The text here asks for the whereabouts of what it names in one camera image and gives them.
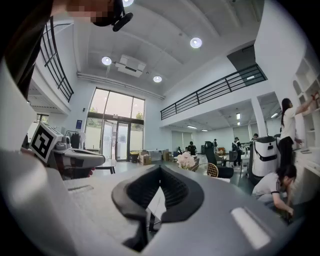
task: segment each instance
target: black hair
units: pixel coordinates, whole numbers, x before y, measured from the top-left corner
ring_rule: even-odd
[[[281,117],[281,124],[283,127],[285,127],[284,125],[284,115],[285,115],[285,112],[287,109],[290,109],[290,99],[288,98],[284,98],[281,102],[281,105],[282,105],[282,117]]]
[[[279,181],[283,181],[285,176],[289,178],[296,178],[297,177],[297,168],[293,164],[289,164],[285,167],[279,167],[276,171],[278,174]]]

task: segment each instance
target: white cube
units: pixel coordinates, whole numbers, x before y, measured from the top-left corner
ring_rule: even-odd
[[[40,121],[30,142],[30,148],[42,161],[47,163],[51,150],[57,142],[62,141],[62,137],[62,133]]]

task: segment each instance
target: ceiling light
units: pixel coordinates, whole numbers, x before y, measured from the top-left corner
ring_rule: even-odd
[[[123,7],[127,7],[132,5],[132,3],[134,2],[134,0],[123,0]]]
[[[109,66],[112,63],[112,61],[111,61],[111,59],[109,57],[103,57],[102,58],[102,63],[104,65],[106,65],[106,66]]]
[[[200,38],[195,37],[195,38],[191,39],[190,45],[191,45],[192,48],[199,48],[202,45],[202,41],[201,41]]]
[[[160,83],[160,82],[162,81],[162,78],[161,78],[161,76],[156,75],[156,76],[153,78],[153,81],[155,81],[156,83]]]

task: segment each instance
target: ceiling air conditioning unit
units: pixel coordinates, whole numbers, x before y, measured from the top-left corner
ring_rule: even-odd
[[[139,78],[146,64],[136,58],[122,55],[120,62],[116,62],[115,66],[118,68],[118,71]]]

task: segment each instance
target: handrail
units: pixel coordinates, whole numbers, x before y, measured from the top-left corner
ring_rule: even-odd
[[[74,94],[74,91],[70,86],[70,83],[67,79],[67,76],[65,74],[65,71],[60,61],[57,45],[56,45],[55,31],[54,31],[54,27],[62,26],[62,25],[68,25],[68,24],[54,25],[53,17],[50,18],[49,29],[48,29],[48,25],[45,24],[45,32],[42,34],[43,46],[40,47],[40,52],[45,62],[44,66],[48,68],[53,80],[57,85],[58,90],[60,90],[62,94],[65,96],[65,98],[67,99],[67,101],[70,102],[71,96],[72,94]],[[51,31],[52,43],[50,42],[49,31]]]
[[[161,120],[172,117],[197,105],[232,93],[236,90],[267,80],[258,64],[243,68],[226,75],[208,85],[190,93],[175,103],[161,110]]]

